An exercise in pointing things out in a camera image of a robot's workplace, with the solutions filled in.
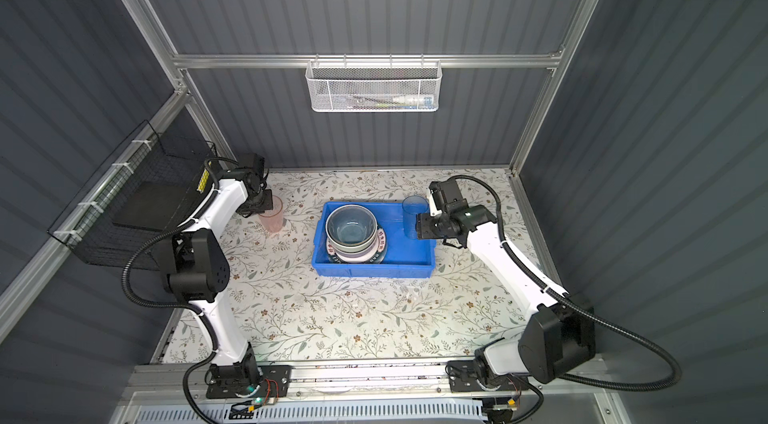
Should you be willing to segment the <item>pink translucent plastic cup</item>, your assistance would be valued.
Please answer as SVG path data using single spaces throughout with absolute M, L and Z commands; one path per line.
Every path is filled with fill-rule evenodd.
M 272 209 L 258 215 L 259 221 L 268 233 L 277 233 L 284 226 L 284 204 L 278 196 L 272 197 Z

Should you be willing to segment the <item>blue translucent plastic cup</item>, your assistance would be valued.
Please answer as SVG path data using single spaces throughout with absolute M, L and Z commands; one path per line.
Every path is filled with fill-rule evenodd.
M 421 196 L 409 196 L 402 202 L 403 231 L 408 239 L 417 240 L 419 215 L 429 211 L 428 201 Z

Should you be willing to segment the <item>blue plastic bin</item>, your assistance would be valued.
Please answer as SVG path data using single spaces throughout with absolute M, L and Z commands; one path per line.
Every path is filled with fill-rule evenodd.
M 325 224 L 330 214 L 349 202 L 329 201 L 318 220 L 311 265 L 318 275 L 339 278 L 426 279 L 436 266 L 436 242 L 410 239 L 404 232 L 404 213 L 397 202 L 355 202 L 372 211 L 386 236 L 387 249 L 378 263 L 336 263 L 326 249 Z

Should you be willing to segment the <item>white plate dark green rim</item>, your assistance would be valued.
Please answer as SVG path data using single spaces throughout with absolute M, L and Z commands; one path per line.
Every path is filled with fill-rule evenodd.
M 334 264 L 375 264 L 380 263 L 387 252 L 387 238 L 384 230 L 378 228 L 368 247 L 358 253 L 344 253 L 338 250 L 330 238 L 326 239 L 328 259 Z

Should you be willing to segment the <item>dark blue ceramic bowl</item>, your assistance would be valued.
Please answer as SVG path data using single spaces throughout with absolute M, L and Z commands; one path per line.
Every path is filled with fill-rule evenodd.
M 326 220 L 327 236 L 342 247 L 359 247 L 367 244 L 375 235 L 378 223 L 367 208 L 348 204 L 330 213 Z

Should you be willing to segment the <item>green ceramic bowl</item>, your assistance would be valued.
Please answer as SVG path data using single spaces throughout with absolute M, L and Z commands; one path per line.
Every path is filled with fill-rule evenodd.
M 349 225 L 331 228 L 327 238 L 330 238 L 337 249 L 345 252 L 356 252 L 364 249 L 375 237 L 377 229 Z

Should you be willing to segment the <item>pink ceramic bowl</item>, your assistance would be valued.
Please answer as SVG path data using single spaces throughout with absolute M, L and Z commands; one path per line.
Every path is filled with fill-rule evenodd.
M 356 252 L 345 252 L 337 249 L 330 241 L 326 242 L 326 251 L 329 259 L 333 262 L 362 264 L 379 262 L 387 251 L 385 241 L 378 238 L 373 239 L 364 249 Z

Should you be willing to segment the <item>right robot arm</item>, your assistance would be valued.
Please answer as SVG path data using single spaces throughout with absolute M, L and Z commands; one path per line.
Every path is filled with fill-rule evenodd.
M 596 354 L 594 322 L 549 295 L 567 292 L 548 278 L 503 230 L 500 210 L 471 206 L 460 176 L 429 185 L 429 211 L 417 216 L 420 240 L 453 240 L 492 271 L 518 304 L 524 320 L 517 338 L 500 338 L 475 353 L 479 378 L 526 374 L 549 383 L 590 361 Z

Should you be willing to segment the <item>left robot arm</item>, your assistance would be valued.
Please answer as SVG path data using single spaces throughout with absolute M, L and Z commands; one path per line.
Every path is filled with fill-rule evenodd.
M 249 217 L 273 208 L 265 159 L 247 154 L 231 169 L 222 158 L 206 160 L 194 211 L 158 244 L 165 291 L 195 309 L 194 319 L 213 352 L 207 365 L 208 396 L 250 397 L 263 381 L 252 346 L 244 337 L 229 302 L 231 269 L 219 238 L 233 215 Z

